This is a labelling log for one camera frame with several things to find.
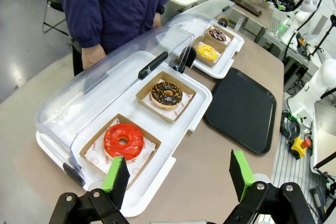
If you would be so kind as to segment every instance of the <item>navy jacket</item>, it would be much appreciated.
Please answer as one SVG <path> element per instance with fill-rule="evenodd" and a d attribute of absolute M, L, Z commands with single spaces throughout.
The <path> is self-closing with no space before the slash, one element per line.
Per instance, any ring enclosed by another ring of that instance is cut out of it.
<path fill-rule="evenodd" d="M 150 30 L 168 0 L 61 0 L 71 36 L 83 48 L 112 51 Z"/>

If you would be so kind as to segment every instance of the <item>red glazed donut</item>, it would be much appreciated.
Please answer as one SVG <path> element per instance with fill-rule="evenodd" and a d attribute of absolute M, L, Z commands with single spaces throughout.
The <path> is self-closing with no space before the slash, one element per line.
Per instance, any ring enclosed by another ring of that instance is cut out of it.
<path fill-rule="evenodd" d="M 108 128 L 104 136 L 104 150 L 111 157 L 124 156 L 134 159 L 142 151 L 144 140 L 140 129 L 129 123 L 119 123 Z"/>

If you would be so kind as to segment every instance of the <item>black wristwatch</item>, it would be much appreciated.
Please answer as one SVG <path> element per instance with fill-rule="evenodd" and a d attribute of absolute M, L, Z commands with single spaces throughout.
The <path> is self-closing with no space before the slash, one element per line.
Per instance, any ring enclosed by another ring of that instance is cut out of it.
<path fill-rule="evenodd" d="M 159 13 L 159 14 L 163 14 L 164 13 L 164 6 L 158 6 L 157 9 L 156 9 L 156 13 Z"/>

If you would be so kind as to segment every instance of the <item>yellow glazed donut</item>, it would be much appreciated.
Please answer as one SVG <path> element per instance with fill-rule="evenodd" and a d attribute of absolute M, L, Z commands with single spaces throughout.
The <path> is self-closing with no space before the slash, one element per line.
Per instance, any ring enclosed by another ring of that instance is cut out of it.
<path fill-rule="evenodd" d="M 206 44 L 199 45 L 196 48 L 196 52 L 205 59 L 212 61 L 217 59 L 217 52 L 212 46 Z"/>

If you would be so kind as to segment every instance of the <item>chocolate donut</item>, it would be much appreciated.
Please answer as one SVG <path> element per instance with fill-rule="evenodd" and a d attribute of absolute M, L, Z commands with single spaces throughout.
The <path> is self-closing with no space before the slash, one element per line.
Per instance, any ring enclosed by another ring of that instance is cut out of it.
<path fill-rule="evenodd" d="M 222 41 L 222 42 L 226 41 L 225 34 L 221 30 L 213 28 L 209 30 L 209 34 L 219 41 Z"/>
<path fill-rule="evenodd" d="M 182 91 L 171 82 L 159 82 L 151 90 L 153 102 L 163 109 L 174 109 L 182 101 Z"/>

